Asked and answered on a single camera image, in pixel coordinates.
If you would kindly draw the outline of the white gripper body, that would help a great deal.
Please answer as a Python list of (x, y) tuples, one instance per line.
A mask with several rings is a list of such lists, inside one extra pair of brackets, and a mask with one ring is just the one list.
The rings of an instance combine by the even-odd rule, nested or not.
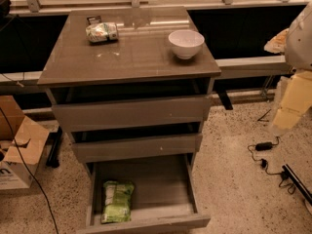
[(297, 70), (288, 80), (275, 120), (298, 121), (311, 106), (312, 72)]

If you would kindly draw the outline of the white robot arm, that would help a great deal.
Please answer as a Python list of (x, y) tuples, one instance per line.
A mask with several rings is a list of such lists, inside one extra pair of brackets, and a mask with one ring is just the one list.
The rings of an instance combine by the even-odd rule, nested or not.
[(312, 3), (309, 2), (291, 25), (271, 38), (264, 50), (283, 54), (294, 69), (291, 78), (278, 83), (269, 131), (280, 137), (290, 131), (312, 106)]

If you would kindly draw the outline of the yellow taped gripper finger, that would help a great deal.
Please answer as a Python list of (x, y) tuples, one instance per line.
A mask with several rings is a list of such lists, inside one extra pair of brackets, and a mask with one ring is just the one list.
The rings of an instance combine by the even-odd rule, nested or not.
[(289, 132), (299, 121), (301, 114), (289, 108), (274, 108), (269, 120), (269, 132), (280, 137)]
[(286, 39), (289, 30), (286, 28), (271, 38), (264, 46), (264, 50), (273, 54), (281, 54), (286, 48)]

